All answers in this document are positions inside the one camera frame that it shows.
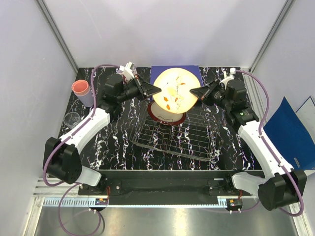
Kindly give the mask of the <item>lavender plastic cup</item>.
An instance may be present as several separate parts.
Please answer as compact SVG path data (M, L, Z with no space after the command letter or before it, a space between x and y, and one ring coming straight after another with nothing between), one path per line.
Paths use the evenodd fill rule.
M82 96L77 96L78 99L83 103L86 107L92 107L94 105L94 98L91 91Z

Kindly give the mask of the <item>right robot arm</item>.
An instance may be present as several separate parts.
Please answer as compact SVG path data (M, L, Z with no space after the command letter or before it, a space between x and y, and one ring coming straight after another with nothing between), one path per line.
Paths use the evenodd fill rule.
M284 206L299 203L300 210L290 216L300 216L304 211L302 195L307 176L303 170L295 170L280 155L263 131L262 120L247 106L244 82L231 79L221 86L219 80L214 80L190 92L205 105L223 109L226 121L248 145L264 173L264 177L258 177L245 171L231 172L223 183L224 191L234 195L242 190L257 196L268 211L283 210Z

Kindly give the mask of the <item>cream floral plate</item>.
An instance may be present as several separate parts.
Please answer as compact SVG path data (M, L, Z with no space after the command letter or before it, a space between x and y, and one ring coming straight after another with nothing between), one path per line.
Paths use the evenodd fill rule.
M153 95L153 100L167 112L182 114L197 102L197 97L190 90L201 87L201 83L193 73L175 67L161 72L154 86L161 92Z

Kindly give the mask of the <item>red rimmed cream plate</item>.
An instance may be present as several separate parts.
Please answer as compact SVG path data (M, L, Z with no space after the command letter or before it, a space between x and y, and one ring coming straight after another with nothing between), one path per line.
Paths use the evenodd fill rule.
M186 113L175 114L161 108L155 101L147 106L149 116L164 125L179 125L186 119Z

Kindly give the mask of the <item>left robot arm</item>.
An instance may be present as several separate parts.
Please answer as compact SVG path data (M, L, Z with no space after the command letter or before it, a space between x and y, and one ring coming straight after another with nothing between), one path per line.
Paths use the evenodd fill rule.
M138 98L143 100L161 92L161 89L144 81L138 75L128 82L119 74L112 74L106 79L98 105L87 117L65 135L46 141L43 178L51 186L47 175L52 175L67 184L85 184L93 193L100 195L106 190L102 174L82 165L80 153L86 144L104 127L117 120L122 103Z

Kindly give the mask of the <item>clear glass tumbler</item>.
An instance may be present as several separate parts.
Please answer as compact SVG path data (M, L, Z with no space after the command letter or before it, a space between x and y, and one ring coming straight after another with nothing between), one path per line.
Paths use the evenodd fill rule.
M63 118L63 123L69 129L73 129L81 122L81 117L77 112L69 112Z

